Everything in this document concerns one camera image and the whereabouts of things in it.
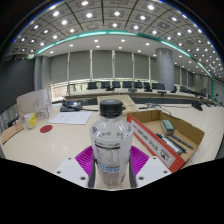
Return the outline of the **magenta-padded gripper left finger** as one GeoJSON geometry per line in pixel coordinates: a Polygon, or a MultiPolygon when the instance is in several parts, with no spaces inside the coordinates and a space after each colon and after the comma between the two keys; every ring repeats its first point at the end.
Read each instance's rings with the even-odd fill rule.
{"type": "Polygon", "coordinates": [[[96,169],[92,147],[87,147],[75,157],[65,159],[54,174],[78,186],[93,188],[96,169]]]}

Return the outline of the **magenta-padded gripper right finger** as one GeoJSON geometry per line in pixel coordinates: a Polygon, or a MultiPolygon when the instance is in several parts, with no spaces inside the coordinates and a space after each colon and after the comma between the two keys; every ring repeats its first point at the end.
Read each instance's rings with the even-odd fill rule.
{"type": "Polygon", "coordinates": [[[132,188],[146,186],[170,174],[169,169],[158,157],[149,157],[137,147],[131,147],[129,181],[132,188]]]}

